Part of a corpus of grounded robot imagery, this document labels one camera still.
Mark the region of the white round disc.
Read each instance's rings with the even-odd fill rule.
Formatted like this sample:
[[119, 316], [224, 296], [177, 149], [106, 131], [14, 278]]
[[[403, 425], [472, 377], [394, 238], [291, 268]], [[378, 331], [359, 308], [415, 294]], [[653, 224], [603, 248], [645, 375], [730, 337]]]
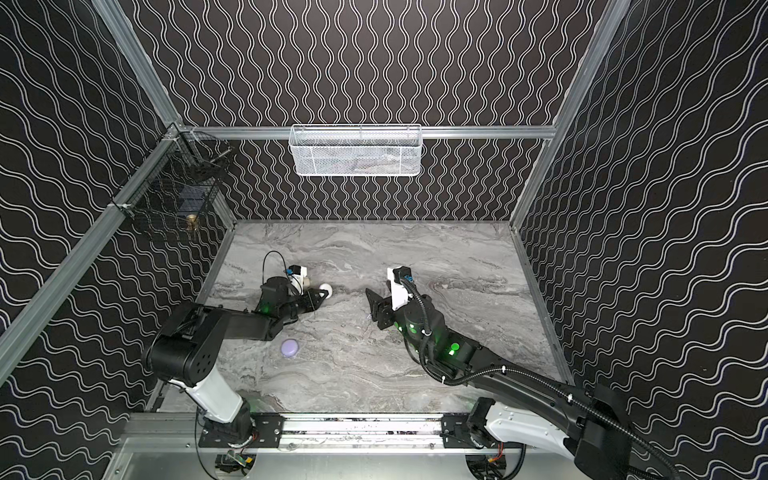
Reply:
[[324, 292], [326, 298], [330, 298], [333, 295], [333, 288], [330, 284], [321, 284], [319, 289]]

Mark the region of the purple round disc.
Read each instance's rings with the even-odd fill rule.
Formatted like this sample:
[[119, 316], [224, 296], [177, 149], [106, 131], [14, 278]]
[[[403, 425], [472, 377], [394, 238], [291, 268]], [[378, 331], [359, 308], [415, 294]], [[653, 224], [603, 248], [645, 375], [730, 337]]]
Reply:
[[280, 346], [280, 352], [285, 358], [294, 358], [300, 349], [300, 344], [296, 339], [286, 339]]

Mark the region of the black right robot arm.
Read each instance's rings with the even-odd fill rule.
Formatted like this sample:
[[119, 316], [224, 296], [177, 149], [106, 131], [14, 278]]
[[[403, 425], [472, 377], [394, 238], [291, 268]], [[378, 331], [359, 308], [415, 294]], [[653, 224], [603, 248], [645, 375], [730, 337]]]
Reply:
[[497, 396], [498, 405], [517, 405], [548, 422], [562, 439], [556, 445], [592, 479], [624, 479], [654, 473], [632, 465], [640, 447], [663, 465], [668, 479], [679, 471], [669, 458], [642, 438], [622, 395], [605, 385], [585, 389], [537, 374], [502, 358], [478, 341], [448, 328], [444, 315], [427, 295], [409, 295], [395, 307], [392, 296], [365, 292], [373, 321], [395, 328], [424, 372], [446, 386], [472, 386]]

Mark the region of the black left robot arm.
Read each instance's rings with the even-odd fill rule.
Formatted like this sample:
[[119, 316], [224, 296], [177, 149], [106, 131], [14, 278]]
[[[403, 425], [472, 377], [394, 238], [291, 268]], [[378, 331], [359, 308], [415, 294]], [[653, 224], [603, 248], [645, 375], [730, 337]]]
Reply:
[[264, 281], [253, 310], [185, 302], [150, 342], [142, 358], [144, 367], [182, 390], [203, 414], [204, 428], [216, 438], [227, 445], [246, 445], [255, 427], [249, 402], [218, 369], [224, 341], [272, 341], [284, 327], [317, 311], [332, 295], [333, 287], [327, 283], [312, 287], [303, 275], [289, 274]]

